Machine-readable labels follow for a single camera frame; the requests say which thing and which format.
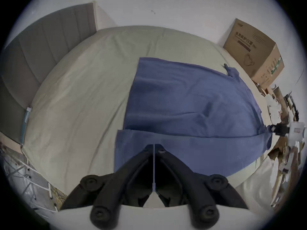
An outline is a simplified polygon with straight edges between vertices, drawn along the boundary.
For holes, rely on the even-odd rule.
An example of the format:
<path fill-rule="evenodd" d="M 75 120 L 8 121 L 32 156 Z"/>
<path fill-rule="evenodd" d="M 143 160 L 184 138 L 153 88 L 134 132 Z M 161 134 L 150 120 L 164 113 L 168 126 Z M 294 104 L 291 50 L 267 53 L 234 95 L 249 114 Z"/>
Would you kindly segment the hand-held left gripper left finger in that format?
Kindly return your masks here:
<path fill-rule="evenodd" d="M 60 210 L 92 205 L 91 223 L 96 227 L 113 227 L 128 183 L 139 174 L 153 154 L 154 146 L 147 145 L 116 172 L 103 176 L 83 177 L 68 195 Z"/>

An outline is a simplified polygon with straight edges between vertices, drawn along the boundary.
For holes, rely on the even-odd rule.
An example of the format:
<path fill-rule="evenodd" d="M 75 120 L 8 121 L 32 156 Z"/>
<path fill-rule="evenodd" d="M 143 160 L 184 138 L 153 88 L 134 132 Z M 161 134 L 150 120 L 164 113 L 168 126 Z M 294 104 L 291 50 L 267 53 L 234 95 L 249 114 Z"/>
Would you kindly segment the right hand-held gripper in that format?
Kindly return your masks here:
<path fill-rule="evenodd" d="M 266 132 L 287 137 L 287 146 L 289 148 L 295 147 L 297 142 L 306 143 L 307 141 L 307 128 L 304 122 L 293 121 L 289 124 L 268 125 L 266 126 Z"/>

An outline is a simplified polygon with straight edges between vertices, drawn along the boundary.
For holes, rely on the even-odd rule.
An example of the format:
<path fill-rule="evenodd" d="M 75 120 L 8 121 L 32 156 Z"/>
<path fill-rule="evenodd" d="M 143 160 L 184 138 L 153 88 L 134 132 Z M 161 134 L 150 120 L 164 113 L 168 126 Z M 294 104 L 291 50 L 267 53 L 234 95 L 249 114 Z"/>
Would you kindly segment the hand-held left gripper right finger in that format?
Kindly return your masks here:
<path fill-rule="evenodd" d="M 155 145 L 155 154 L 179 183 L 182 194 L 190 205 L 191 220 L 195 227 L 213 227 L 220 217 L 217 205 L 248 209 L 226 177 L 220 174 L 207 176 L 195 173 L 162 145 Z"/>

